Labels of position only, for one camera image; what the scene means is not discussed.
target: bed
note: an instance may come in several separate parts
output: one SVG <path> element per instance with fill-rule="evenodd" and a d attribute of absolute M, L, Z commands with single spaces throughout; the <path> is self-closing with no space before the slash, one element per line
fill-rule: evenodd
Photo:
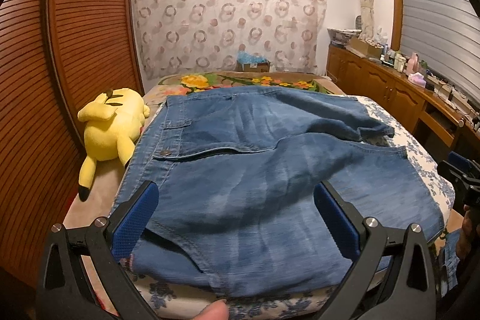
<path fill-rule="evenodd" d="M 343 94 L 331 81 L 312 74 L 219 72 L 172 75 L 162 78 L 158 85 L 154 86 L 145 95 L 145 104 L 151 109 L 151 115 L 147 119 L 145 126 L 148 126 L 162 108 L 168 95 L 187 95 L 201 93 L 211 88 L 252 84 L 279 85 L 285 88 L 300 88 L 329 94 Z M 455 200 L 455 193 L 452 186 L 436 174 L 436 164 L 433 159 L 418 141 L 377 103 L 366 97 L 358 97 L 358 101 L 366 107 L 371 117 L 395 128 L 395 136 L 392 139 L 382 136 L 369 140 L 369 142 L 391 147 L 406 146 L 409 161 L 429 189 L 432 198 L 442 212 L 445 224 L 447 224 Z M 97 166 L 97 174 L 90 197 L 84 203 L 80 202 L 78 197 L 74 200 L 65 217 L 64 225 L 67 228 L 87 226 L 96 217 L 108 215 L 123 173 L 124 169 L 118 159 L 100 162 Z M 457 214 L 450 220 L 449 225 L 455 228 L 461 223 L 461 218 Z M 439 241 L 435 244 L 438 247 L 441 245 Z M 95 273 L 90 258 L 84 257 L 84 262 L 100 302 L 105 309 L 115 313 Z M 130 271 L 128 259 L 123 260 L 122 265 L 138 291 L 159 317 L 191 319 L 207 304 L 217 299 L 213 293 L 198 288 L 173 285 L 164 281 L 155 281 L 149 276 L 133 274 Z M 381 273 L 378 273 L 374 281 L 372 281 L 372 285 L 381 281 L 382 276 Z M 284 295 L 282 297 L 231 299 L 227 301 L 230 309 L 230 319 L 286 319 L 315 312 L 327 301 L 334 289 L 334 287 L 329 287 L 303 294 Z"/>

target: metal screw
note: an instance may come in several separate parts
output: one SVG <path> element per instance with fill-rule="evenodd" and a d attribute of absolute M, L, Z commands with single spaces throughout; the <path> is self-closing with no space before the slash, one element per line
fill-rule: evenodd
<path fill-rule="evenodd" d="M 373 218 L 373 217 L 368 217 L 365 222 L 367 223 L 367 225 L 370 227 L 370 228 L 375 228 L 376 226 L 378 226 L 378 220 Z"/>
<path fill-rule="evenodd" d="M 413 232 L 415 232 L 417 234 L 419 234 L 422 231 L 421 226 L 418 225 L 417 223 L 411 224 L 410 228 L 412 229 Z"/>
<path fill-rule="evenodd" d="M 105 217 L 98 217 L 94 221 L 94 224 L 97 228 L 103 227 L 106 223 L 107 223 L 107 219 Z"/>
<path fill-rule="evenodd" d="M 62 225 L 60 223 L 53 224 L 52 225 L 52 232 L 57 233 L 60 229 L 62 229 L 61 227 L 62 227 Z"/>

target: cardboard box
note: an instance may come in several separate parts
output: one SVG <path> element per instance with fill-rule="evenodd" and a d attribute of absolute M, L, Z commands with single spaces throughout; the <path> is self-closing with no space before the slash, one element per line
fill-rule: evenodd
<path fill-rule="evenodd" d="M 241 64 L 237 62 L 238 72 L 268 72 L 270 71 L 270 63 Z"/>
<path fill-rule="evenodd" d="M 375 57 L 376 59 L 380 59 L 380 56 L 382 55 L 381 48 L 375 48 L 357 37 L 352 37 L 349 41 L 349 45 L 356 51 L 362 53 L 366 58 Z"/>

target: yellow stuffed animal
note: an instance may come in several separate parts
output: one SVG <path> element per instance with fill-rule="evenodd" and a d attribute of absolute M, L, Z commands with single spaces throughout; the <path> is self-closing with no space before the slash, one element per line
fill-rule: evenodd
<path fill-rule="evenodd" d="M 129 88 L 108 90 L 78 112 L 86 122 L 83 140 L 87 157 L 80 169 L 78 195 L 86 201 L 90 194 L 97 161 L 120 158 L 125 166 L 134 153 L 135 144 L 150 108 L 139 93 Z"/>

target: denim shorts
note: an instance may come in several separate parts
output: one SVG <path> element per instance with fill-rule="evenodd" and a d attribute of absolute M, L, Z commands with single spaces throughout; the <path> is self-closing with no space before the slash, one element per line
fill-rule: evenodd
<path fill-rule="evenodd" d="M 259 86 L 168 97 L 115 202 L 143 180 L 159 187 L 131 268 L 228 297 L 337 285 L 351 261 L 314 205 L 323 180 L 362 215 L 434 238 L 442 214 L 406 150 L 360 143 L 392 134 L 352 97 Z"/>

